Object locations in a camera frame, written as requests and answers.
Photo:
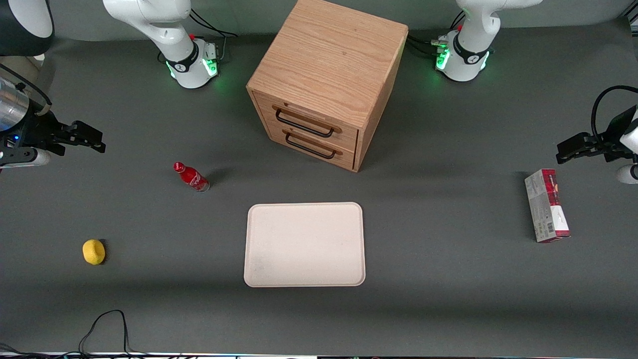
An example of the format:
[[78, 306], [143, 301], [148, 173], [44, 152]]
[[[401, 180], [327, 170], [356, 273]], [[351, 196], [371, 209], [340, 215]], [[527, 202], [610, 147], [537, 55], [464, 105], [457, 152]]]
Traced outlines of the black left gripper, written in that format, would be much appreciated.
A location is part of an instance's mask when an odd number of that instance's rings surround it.
[[[597, 141], [597, 148], [603, 153], [607, 162], [625, 158], [637, 162], [638, 153], [638, 119], [637, 107], [627, 109], [615, 116], [604, 132], [599, 132], [596, 121], [597, 110], [592, 110], [592, 132]], [[593, 137], [587, 132], [580, 132], [557, 145], [556, 162], [563, 165], [568, 161], [595, 156]]]

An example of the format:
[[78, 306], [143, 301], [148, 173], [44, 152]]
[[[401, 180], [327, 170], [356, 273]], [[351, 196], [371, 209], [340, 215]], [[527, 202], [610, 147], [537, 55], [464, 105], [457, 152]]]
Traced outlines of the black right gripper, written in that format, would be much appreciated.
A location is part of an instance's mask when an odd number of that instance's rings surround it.
[[[56, 137], [61, 131], [68, 133], [70, 138]], [[106, 151], [104, 143], [86, 140], [102, 139], [102, 132], [83, 121], [73, 121], [70, 125], [64, 125], [50, 112], [43, 116], [27, 114], [17, 124], [2, 130], [0, 134], [2, 148], [32, 147], [57, 156], [65, 155], [65, 146], [85, 146], [99, 153]]]

